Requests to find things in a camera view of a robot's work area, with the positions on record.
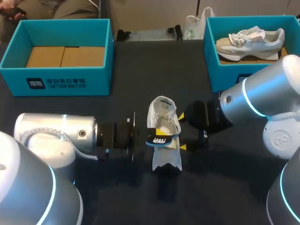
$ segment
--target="teal box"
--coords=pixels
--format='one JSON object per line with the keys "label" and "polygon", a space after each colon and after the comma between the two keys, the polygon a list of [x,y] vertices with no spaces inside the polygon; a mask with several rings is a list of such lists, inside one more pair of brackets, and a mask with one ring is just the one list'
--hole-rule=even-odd
{"label": "teal box", "polygon": [[266,31],[282,28],[285,31],[285,48],[289,54],[300,55],[300,24],[295,16],[232,16],[209,17],[204,32],[204,55],[213,92],[226,90],[236,84],[238,77],[253,74],[270,65],[220,64],[215,41],[254,26]]}
{"label": "teal box", "polygon": [[[103,66],[26,68],[34,46],[105,47]],[[109,95],[112,66],[110,20],[25,20],[15,30],[0,71],[14,96],[99,96]]]}

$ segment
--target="cardboard box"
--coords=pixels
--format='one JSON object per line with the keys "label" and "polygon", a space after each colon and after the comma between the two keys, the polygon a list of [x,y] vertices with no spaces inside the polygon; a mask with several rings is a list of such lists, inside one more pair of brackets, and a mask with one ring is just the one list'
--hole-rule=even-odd
{"label": "cardboard box", "polygon": [[104,47],[33,47],[26,68],[102,67]]}
{"label": "cardboard box", "polygon": [[109,95],[112,66],[109,20],[25,20],[0,71],[14,96],[95,96]]}
{"label": "cardboard box", "polygon": [[223,91],[247,76],[273,63],[269,60],[244,58],[238,63],[221,62],[215,47],[215,41],[227,37],[229,33],[250,29],[254,26],[267,31],[285,31],[285,50],[282,54],[300,55],[300,24],[295,16],[232,16],[209,17],[204,33],[204,55],[213,92]]}

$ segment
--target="white sneaker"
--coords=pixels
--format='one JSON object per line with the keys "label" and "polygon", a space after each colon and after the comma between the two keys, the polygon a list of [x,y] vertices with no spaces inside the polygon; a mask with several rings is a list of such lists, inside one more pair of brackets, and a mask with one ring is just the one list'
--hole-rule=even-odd
{"label": "white sneaker", "polygon": [[264,31],[259,27],[241,30],[237,34],[216,41],[219,55],[232,61],[239,61],[247,55],[263,60],[278,60],[278,52],[285,42],[285,31]]}
{"label": "white sneaker", "polygon": [[159,96],[150,104],[147,128],[147,145],[154,147],[152,170],[170,163],[182,170],[180,143],[181,132],[175,103],[164,96]]}

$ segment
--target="plastic bag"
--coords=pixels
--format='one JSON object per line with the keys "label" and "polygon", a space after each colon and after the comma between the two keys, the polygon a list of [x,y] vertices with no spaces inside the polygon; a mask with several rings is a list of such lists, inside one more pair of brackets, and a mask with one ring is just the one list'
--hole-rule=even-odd
{"label": "plastic bag", "polygon": [[184,40],[193,40],[193,39],[203,39],[205,24],[207,17],[215,17],[214,11],[212,8],[207,7],[203,10],[201,19],[189,15],[186,18],[186,26],[184,29]]}

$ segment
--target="tan cardboard insert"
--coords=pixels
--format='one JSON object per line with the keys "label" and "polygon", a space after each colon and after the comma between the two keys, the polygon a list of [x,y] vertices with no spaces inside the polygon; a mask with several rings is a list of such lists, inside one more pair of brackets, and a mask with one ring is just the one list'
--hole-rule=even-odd
{"label": "tan cardboard insert", "polygon": [[105,47],[33,47],[27,68],[102,67]]}

